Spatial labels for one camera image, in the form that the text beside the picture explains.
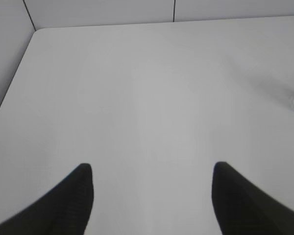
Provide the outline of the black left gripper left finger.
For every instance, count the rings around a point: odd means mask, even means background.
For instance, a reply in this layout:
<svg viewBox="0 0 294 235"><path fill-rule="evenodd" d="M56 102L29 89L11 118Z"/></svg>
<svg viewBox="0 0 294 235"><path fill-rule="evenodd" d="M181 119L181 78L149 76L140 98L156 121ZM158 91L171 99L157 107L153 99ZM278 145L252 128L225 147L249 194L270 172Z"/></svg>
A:
<svg viewBox="0 0 294 235"><path fill-rule="evenodd" d="M0 223L0 235L82 235L93 202L92 168L83 163L36 202Z"/></svg>

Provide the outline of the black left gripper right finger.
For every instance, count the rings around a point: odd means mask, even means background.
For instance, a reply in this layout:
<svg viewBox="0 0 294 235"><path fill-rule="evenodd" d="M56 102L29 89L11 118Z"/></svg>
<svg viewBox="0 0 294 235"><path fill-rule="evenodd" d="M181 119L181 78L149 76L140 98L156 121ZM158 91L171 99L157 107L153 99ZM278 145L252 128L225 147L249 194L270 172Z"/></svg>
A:
<svg viewBox="0 0 294 235"><path fill-rule="evenodd" d="M226 162L214 166L211 198L224 235L294 235L294 211Z"/></svg>

